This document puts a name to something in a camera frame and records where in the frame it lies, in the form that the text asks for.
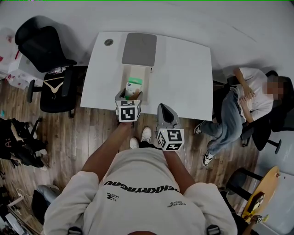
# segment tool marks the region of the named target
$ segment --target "white shirt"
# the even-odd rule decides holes
[[[243,78],[247,85],[255,93],[255,97],[247,101],[247,106],[251,112],[253,120],[263,117],[268,114],[272,109],[273,98],[270,95],[266,95],[263,92],[262,86],[267,82],[267,76],[259,69],[256,68],[240,68]],[[242,85],[237,85],[235,92],[238,94],[238,98],[244,95],[244,89]],[[245,118],[243,109],[238,101],[241,108],[241,116]]]
[[[84,235],[204,235],[210,224],[237,235],[217,187],[196,183],[182,195],[163,152],[153,148],[119,153],[99,186],[95,173],[73,176],[46,212],[45,235],[66,235],[79,218]]]

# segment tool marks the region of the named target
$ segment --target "floor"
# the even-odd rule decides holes
[[[34,94],[33,102],[26,102],[26,91],[11,87],[3,82],[0,94],[0,110],[5,112],[5,119],[16,118],[19,121],[34,123],[38,117],[43,118],[37,128],[39,139],[48,141],[48,155],[45,160],[50,169],[42,171],[38,168],[19,166],[11,167],[10,161],[1,160],[0,169],[5,171],[4,185],[14,197],[17,191],[25,196],[19,203],[21,217],[32,214],[30,210],[31,197],[39,184],[54,184],[63,189],[70,178],[83,166],[91,153],[97,149],[116,128],[117,122],[114,111],[81,108],[78,100],[75,117],[68,118],[67,113],[49,114],[40,110],[40,94]],[[193,129],[198,120],[181,118],[180,123],[185,130],[185,150],[179,152],[183,163],[196,182],[214,183],[218,187],[226,184],[231,174],[238,168],[244,167],[254,171],[258,150],[252,141],[243,148],[240,139],[223,149],[207,167],[201,164],[206,152],[206,145],[212,139],[204,134],[194,136]],[[141,114],[134,128],[134,136],[139,137],[144,127],[149,126],[153,131],[156,127],[156,116]],[[121,151],[129,148],[129,138],[124,142]],[[229,201],[239,209],[242,198],[230,196]],[[39,222],[32,218],[28,223],[38,232],[42,230]]]

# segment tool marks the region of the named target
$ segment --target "black office chair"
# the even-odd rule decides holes
[[[273,70],[266,73],[267,77],[270,77],[272,75],[278,76],[277,72],[275,72]],[[213,99],[213,110],[214,110],[213,118],[216,118],[218,123],[221,123],[221,105],[222,105],[222,102],[223,102],[225,96],[230,91],[230,88],[232,86],[236,86],[238,84],[239,84],[239,81],[236,77],[230,77],[227,79],[227,84],[224,84],[224,87],[222,89],[216,90],[214,92],[214,94],[213,94],[213,96],[214,96],[214,99]],[[292,98],[285,97],[283,99],[282,103],[289,103],[289,100],[291,100],[291,99]],[[279,151],[279,149],[281,147],[282,141],[280,140],[279,143],[276,143],[272,140],[269,140],[269,137],[271,135],[271,125],[270,125],[271,119],[270,119],[270,117],[277,118],[277,114],[280,111],[279,120],[275,121],[275,125],[278,125],[278,123],[283,123],[283,120],[281,120],[282,113],[284,116],[286,116],[285,112],[282,112],[282,110],[285,110],[285,108],[283,108],[283,107],[284,106],[282,104],[280,104],[279,101],[274,101],[273,110],[270,113],[268,113],[267,115],[263,116],[262,118],[258,119],[257,121],[254,121],[252,123],[247,123],[247,122],[244,123],[242,134],[240,137],[241,137],[241,140],[245,141],[246,143],[242,144],[242,146],[243,147],[248,146],[250,137],[252,136],[253,141],[259,151],[261,151],[265,147],[266,143],[269,143],[269,144],[277,147],[276,151],[275,151],[277,154],[277,152]]]
[[[72,118],[71,111],[76,105],[78,76],[81,69],[85,67],[73,67],[77,62],[65,58],[61,49],[57,31],[52,26],[38,28],[36,17],[27,20],[18,30],[15,36],[18,49],[23,53],[42,73],[50,72],[59,67],[66,70],[58,74],[46,74],[44,81],[53,88],[62,82],[62,87],[53,93],[47,84],[35,87],[34,80],[28,89],[28,102],[32,102],[33,92],[42,92],[40,109],[44,112],[68,112]]]

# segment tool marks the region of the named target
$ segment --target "white table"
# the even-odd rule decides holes
[[[114,97],[122,88],[122,56],[127,32],[99,33],[89,62],[81,107],[114,110]],[[112,39],[111,46],[104,42]],[[154,70],[141,112],[157,114],[159,103],[179,117],[212,118],[212,68],[208,47],[157,35]]]

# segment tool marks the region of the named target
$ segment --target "round hole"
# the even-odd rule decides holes
[[[104,42],[104,45],[105,46],[110,46],[110,45],[112,45],[113,44],[113,40],[112,39],[107,39],[107,40],[105,40],[105,42]]]

